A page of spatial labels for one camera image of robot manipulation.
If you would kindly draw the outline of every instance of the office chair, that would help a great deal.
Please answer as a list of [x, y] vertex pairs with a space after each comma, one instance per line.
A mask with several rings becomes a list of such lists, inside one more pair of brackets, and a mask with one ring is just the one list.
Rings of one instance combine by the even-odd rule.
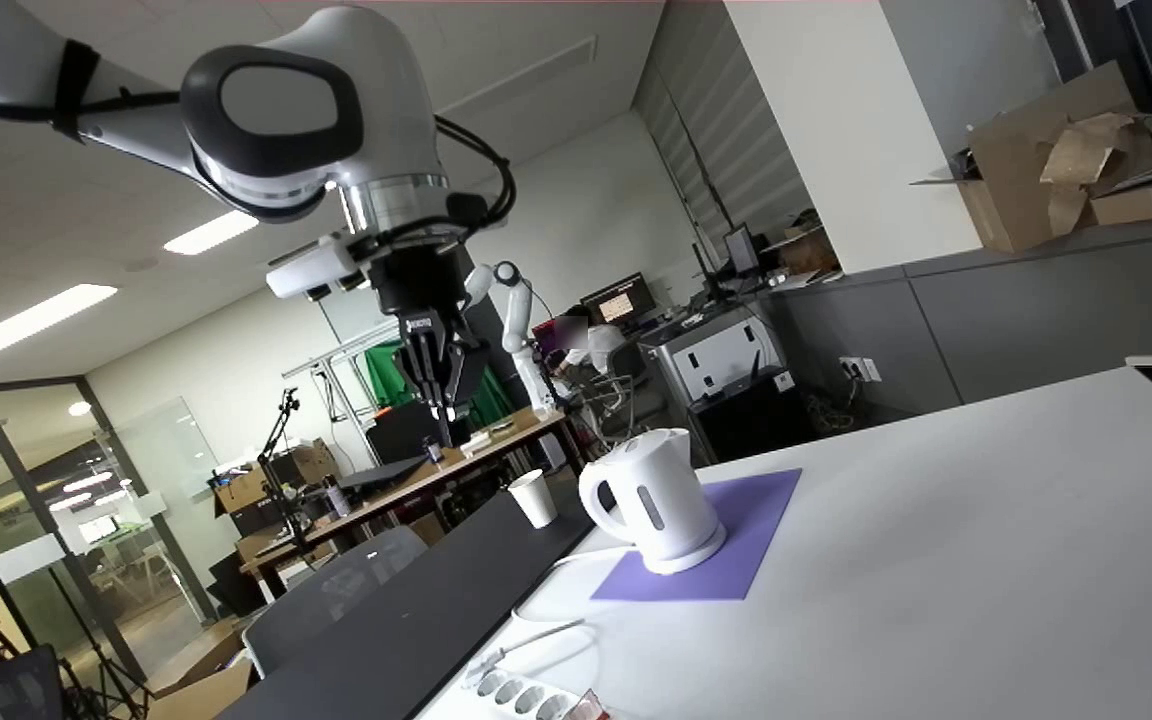
[[297, 654], [312, 647], [323, 634], [330, 634], [330, 625], [356, 611], [381, 583], [398, 578], [419, 553], [424, 542], [408, 525], [389, 530], [363, 542], [360, 550], [326, 561], [321, 571], [312, 571], [305, 583], [297, 583], [286, 595], [264, 608], [242, 634], [254, 676], [270, 676]]

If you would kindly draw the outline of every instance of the paper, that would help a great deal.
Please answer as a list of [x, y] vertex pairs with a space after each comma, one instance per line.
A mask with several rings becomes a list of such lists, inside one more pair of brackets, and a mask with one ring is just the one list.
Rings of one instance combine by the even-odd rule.
[[710, 501], [714, 516], [726, 530], [725, 550], [699, 570], [688, 570], [679, 578], [650, 578], [638, 553], [628, 553], [592, 594], [592, 599], [643, 599], [643, 604], [745, 599], [764, 570], [766, 544], [781, 530], [781, 516], [796, 485], [798, 485], [796, 467], [752, 482], [705, 485], [705, 496]]

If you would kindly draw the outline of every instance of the white table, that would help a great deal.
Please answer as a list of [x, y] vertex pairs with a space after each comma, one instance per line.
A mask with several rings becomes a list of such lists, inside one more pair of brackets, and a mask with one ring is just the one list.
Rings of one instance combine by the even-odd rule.
[[[803, 467], [739, 604], [592, 604], [599, 534], [497, 643], [585, 617], [538, 671], [614, 720], [1152, 720], [1152, 385], [1130, 368], [766, 454]], [[453, 682], [424, 716], [479, 716]]]

